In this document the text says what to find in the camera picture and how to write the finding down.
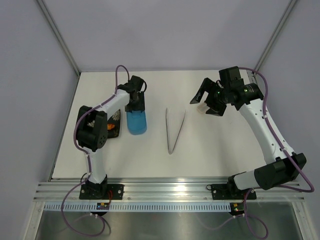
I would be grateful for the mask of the blue lunch box lid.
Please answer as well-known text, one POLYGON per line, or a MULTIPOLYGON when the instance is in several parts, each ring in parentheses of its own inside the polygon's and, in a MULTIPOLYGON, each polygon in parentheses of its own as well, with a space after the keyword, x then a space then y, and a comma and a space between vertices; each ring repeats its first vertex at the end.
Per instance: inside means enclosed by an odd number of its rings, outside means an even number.
POLYGON ((147 131, 145 111, 126 112, 127 128, 132 135, 142 135, 147 131))

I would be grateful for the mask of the metal serving tongs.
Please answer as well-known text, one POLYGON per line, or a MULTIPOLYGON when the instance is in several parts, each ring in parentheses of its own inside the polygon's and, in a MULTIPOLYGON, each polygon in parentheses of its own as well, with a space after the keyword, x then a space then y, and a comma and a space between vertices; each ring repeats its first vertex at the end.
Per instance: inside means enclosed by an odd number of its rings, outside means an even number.
POLYGON ((172 155, 176 150, 186 120, 186 114, 186 109, 165 109, 166 145, 169 155, 172 155))

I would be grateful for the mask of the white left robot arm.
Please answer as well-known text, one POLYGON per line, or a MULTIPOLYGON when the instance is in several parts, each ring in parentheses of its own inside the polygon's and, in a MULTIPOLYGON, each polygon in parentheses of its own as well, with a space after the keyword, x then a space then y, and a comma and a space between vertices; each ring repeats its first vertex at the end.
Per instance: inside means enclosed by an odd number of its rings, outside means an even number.
POLYGON ((132 135, 141 135, 147 130, 145 91, 147 84, 120 84, 112 97, 96 107, 82 106, 79 109, 73 140, 87 158, 87 173, 80 180, 81 200, 122 200, 124 185, 110 183, 104 169, 102 148, 108 139, 108 121, 124 108, 127 129, 132 135))

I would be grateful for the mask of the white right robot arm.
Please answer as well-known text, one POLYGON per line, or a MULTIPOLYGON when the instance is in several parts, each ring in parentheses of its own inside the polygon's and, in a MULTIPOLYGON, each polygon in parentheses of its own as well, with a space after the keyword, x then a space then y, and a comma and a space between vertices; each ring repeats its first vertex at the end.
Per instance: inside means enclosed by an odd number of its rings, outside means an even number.
POLYGON ((206 77, 190 101, 198 104, 204 93, 208 115, 222 116, 227 105, 232 105, 249 124, 263 153, 265 165, 251 171, 232 175, 223 186, 223 191, 233 198, 250 193, 252 189, 270 190, 286 188, 287 183, 301 174, 307 159, 296 153, 284 139, 267 111, 265 96, 255 83, 245 84, 241 77, 225 78, 222 85, 206 77))

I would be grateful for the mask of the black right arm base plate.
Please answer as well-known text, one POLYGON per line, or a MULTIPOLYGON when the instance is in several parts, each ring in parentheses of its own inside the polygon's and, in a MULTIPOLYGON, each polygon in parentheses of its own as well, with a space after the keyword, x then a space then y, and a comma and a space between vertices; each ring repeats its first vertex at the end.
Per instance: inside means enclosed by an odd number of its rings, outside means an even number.
POLYGON ((239 190, 224 184, 207 184, 206 189, 211 192, 213 200, 244 200, 247 190, 239 190))

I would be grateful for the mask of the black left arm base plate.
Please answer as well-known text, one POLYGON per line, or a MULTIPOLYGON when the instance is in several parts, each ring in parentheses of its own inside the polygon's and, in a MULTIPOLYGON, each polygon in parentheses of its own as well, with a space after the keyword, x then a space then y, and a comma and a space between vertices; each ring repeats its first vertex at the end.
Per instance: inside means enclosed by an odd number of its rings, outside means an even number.
POLYGON ((122 200, 123 184, 83 184, 80 188, 80 200, 122 200))

